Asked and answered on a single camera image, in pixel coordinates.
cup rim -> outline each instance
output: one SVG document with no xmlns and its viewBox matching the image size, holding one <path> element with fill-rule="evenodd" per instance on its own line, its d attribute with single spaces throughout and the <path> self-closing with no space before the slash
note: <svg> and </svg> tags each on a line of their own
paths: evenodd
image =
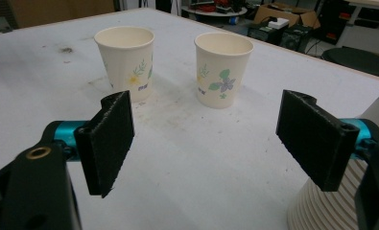
<svg viewBox="0 0 379 230">
<path fill-rule="evenodd" d="M 238 38 L 241 38 L 243 39 L 245 42 L 247 42 L 251 48 L 244 52 L 244 53 L 238 53 L 238 54 L 223 54 L 223 53 L 218 53 L 218 52 L 213 52 L 213 51 L 209 51 L 209 50 L 206 50 L 204 49 L 199 43 L 198 43 L 198 40 L 200 37 L 202 36 L 206 36 L 206 35 L 230 35 L 230 36 L 235 36 L 235 37 L 238 37 Z M 252 44 L 252 42 L 248 39 L 246 39 L 245 37 L 243 37 L 242 35 L 239 35 L 239 34 L 233 34 L 233 33 L 225 33 L 225 32 L 209 32 L 209 33 L 203 33 L 203 34 L 199 34 L 196 36 L 195 40 L 194 40 L 194 43 L 195 45 L 202 49 L 203 51 L 207 52 L 207 53 L 210 53 L 210 54 L 214 54 L 214 55 L 223 55 L 223 56 L 228 56 L 228 57 L 239 57 L 239 56 L 245 56 L 245 55 L 248 55 L 250 54 L 253 50 L 254 50 L 254 44 Z"/>
<path fill-rule="evenodd" d="M 104 44 L 103 42 L 99 41 L 98 40 L 98 35 L 102 34 L 102 33 L 105 33 L 107 31 L 110 31 L 110 30 L 114 30 L 114 29 L 126 29 L 126 28 L 134 28 L 134 29 L 139 29 L 139 30 L 143 30 L 143 31 L 146 31 L 146 32 L 149 32 L 153 37 L 146 43 L 143 43 L 143 44 L 140 44 L 140 45 L 136 45 L 136 46 L 129 46 L 129 47 L 119 47 L 119 46 L 111 46 L 111 45 L 106 45 Z M 101 45 L 101 46 L 104 46 L 104 47 L 108 47 L 108 48 L 111 48 L 111 49 L 121 49 L 121 50 L 130 50 L 130 49 L 136 49 L 138 47 L 145 47 L 145 46 L 148 46 L 150 45 L 151 43 L 154 42 L 154 39 L 155 39 L 155 34 L 150 31 L 149 29 L 147 28 L 144 28 L 144 27 L 136 27 L 136 26 L 116 26 L 116 27 L 110 27 L 110 28 L 106 28 L 106 29 L 103 29 L 101 31 L 99 31 L 98 33 L 96 33 L 94 36 L 93 36 L 93 39 L 94 41 L 96 41 L 97 44 Z"/>
</svg>

floral paper cup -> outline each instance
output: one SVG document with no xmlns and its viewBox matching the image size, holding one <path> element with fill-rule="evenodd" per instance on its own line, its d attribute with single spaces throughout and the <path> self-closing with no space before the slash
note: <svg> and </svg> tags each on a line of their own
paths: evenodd
<svg viewBox="0 0 379 230">
<path fill-rule="evenodd" d="M 195 39 L 199 101 L 212 108 L 234 103 L 240 87 L 252 43 L 229 33 L 201 34 Z"/>
<path fill-rule="evenodd" d="M 130 91 L 133 103 L 152 92 L 154 34 L 139 27 L 114 27 L 94 36 L 113 92 Z"/>
</svg>

open box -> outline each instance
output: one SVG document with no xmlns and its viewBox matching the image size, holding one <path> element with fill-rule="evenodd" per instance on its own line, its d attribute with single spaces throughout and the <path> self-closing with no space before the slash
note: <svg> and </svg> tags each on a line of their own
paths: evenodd
<svg viewBox="0 0 379 230">
<path fill-rule="evenodd" d="M 259 24 L 268 21 L 270 17 L 288 19 L 290 27 L 295 24 L 302 24 L 314 29 L 320 27 L 315 11 L 296 8 L 283 3 L 270 3 L 260 6 L 254 17 L 254 23 Z"/>
</svg>

round stool seat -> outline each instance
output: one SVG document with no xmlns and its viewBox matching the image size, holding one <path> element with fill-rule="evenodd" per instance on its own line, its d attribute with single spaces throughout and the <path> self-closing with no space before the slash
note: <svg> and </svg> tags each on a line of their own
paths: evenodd
<svg viewBox="0 0 379 230">
<path fill-rule="evenodd" d="M 323 52 L 324 60 L 379 77 L 379 56 L 352 48 L 334 48 Z"/>
</svg>

ribbed white object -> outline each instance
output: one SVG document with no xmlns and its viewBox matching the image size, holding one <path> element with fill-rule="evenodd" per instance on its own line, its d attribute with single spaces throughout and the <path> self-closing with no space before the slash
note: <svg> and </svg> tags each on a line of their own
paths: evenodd
<svg viewBox="0 0 379 230">
<path fill-rule="evenodd" d="M 367 163 L 350 160 L 337 192 L 322 192 L 308 179 L 288 209 L 290 230 L 358 229 L 354 195 Z"/>
</svg>

